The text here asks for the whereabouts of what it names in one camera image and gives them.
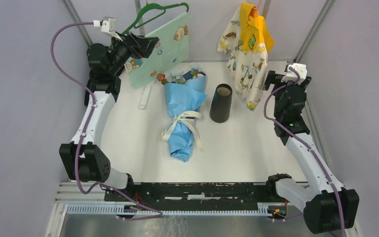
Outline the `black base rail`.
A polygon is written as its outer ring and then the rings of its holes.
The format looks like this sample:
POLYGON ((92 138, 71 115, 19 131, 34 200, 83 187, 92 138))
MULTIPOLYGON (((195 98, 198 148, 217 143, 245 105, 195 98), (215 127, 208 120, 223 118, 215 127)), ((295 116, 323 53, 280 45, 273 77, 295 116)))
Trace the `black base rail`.
POLYGON ((264 182, 135 183, 124 193, 150 209, 166 211, 251 211, 258 204, 285 203, 264 182))

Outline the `white plastic strip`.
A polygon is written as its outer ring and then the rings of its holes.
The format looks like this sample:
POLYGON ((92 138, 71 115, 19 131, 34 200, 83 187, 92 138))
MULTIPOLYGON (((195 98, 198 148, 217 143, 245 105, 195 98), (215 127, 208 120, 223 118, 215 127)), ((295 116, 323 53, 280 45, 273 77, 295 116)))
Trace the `white plastic strip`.
POLYGON ((143 94, 141 97, 141 101, 140 101, 140 105, 139 105, 139 108, 142 110, 145 110, 147 108, 153 84, 154 84, 154 82, 152 81, 151 83, 148 83, 144 88, 144 91, 143 91, 143 94))

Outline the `cream ribbon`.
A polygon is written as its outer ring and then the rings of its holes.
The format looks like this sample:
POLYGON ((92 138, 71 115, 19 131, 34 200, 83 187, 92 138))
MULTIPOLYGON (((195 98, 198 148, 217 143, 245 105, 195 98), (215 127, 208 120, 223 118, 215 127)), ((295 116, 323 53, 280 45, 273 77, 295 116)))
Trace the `cream ribbon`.
POLYGON ((170 123, 170 126, 162 131, 161 133, 162 140, 168 141, 170 136, 172 135, 172 132, 175 130, 177 124, 182 123, 193 134, 194 143, 199 147, 201 151, 203 151, 204 147, 202 145, 199 133, 197 132, 193 123, 194 119, 201 119, 201 118, 202 118, 202 114, 197 111, 184 111, 180 113, 177 117, 173 118, 173 121, 170 123))

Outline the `black vase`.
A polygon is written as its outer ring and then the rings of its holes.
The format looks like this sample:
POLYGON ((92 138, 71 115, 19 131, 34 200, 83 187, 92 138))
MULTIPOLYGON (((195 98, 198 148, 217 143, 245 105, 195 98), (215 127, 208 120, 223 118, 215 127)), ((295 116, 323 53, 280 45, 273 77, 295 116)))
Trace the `black vase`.
POLYGON ((232 88, 229 84, 219 84, 212 99, 210 118, 217 123, 223 123, 230 116, 232 88))

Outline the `green cartoon cloth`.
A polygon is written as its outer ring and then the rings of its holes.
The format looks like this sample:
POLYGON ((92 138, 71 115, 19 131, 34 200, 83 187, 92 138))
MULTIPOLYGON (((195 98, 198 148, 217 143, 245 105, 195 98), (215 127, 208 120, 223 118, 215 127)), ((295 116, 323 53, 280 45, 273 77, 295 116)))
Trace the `green cartoon cloth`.
POLYGON ((146 86, 160 77, 161 74, 186 60, 189 56, 189 17, 184 12, 161 27, 147 34, 158 37, 149 58, 135 59, 130 57, 125 63, 131 86, 135 89, 146 86))

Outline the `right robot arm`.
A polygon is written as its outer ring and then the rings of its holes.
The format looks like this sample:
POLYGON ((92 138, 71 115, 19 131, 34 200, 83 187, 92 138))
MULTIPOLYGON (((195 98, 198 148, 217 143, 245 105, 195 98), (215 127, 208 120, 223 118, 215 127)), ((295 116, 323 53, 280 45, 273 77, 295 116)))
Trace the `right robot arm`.
POLYGON ((274 88, 264 104, 264 117, 274 123, 274 131, 294 156, 308 184, 298 184, 288 174, 269 176, 265 195, 271 201, 286 199, 303 214, 306 226, 313 234, 345 231, 355 224, 359 195, 347 189, 330 170, 317 150, 310 130, 302 117, 306 88, 310 77, 284 81, 284 76, 269 71, 264 84, 274 88))

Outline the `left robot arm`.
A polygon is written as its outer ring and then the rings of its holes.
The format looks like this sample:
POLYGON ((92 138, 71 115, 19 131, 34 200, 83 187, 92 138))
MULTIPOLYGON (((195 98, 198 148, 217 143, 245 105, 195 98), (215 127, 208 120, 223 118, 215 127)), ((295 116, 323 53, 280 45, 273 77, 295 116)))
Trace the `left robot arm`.
POLYGON ((114 169, 101 150, 102 133, 117 102, 121 87, 119 76, 126 62, 149 58, 159 41, 158 37, 128 32, 113 37, 110 47, 101 43, 88 47, 86 55, 91 70, 85 86, 86 112, 72 140, 59 148, 70 179, 95 181, 117 188, 116 194, 123 201, 130 201, 135 196, 132 176, 114 169))

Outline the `flower bunch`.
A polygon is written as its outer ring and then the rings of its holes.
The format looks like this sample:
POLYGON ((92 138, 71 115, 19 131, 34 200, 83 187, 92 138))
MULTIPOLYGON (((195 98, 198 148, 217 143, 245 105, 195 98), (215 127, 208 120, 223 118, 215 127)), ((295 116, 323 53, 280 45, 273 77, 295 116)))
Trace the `flower bunch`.
POLYGON ((169 72, 169 76, 167 76, 165 73, 160 73, 156 75, 156 79, 163 85, 167 83, 185 84, 189 80, 205 76, 206 74, 198 63, 191 63, 190 70, 187 72, 171 70, 169 72))

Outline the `yellow patterned child shirt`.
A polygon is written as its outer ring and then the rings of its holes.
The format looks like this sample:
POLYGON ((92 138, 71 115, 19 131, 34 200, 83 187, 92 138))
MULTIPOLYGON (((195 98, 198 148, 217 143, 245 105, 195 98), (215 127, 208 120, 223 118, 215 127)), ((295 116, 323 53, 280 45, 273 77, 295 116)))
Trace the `yellow patterned child shirt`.
POLYGON ((265 18, 255 5, 242 2, 222 33, 217 51, 229 55, 227 68, 235 93, 251 111, 261 101, 268 54, 273 46, 265 18))

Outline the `blue wrapping paper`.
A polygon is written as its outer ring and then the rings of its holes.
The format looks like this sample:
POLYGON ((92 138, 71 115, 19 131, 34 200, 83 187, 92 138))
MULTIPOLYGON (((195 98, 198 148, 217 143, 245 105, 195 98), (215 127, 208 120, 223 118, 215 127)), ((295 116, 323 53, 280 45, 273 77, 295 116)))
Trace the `blue wrapping paper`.
MULTIPOLYGON (((185 84, 167 83, 164 85, 166 110, 172 121, 174 117, 184 111, 200 112, 201 105, 207 98, 205 87, 206 76, 189 80, 185 84)), ((193 134, 182 123, 177 124, 166 142, 168 143, 170 156, 182 162, 189 160, 193 148, 196 146, 193 134)))

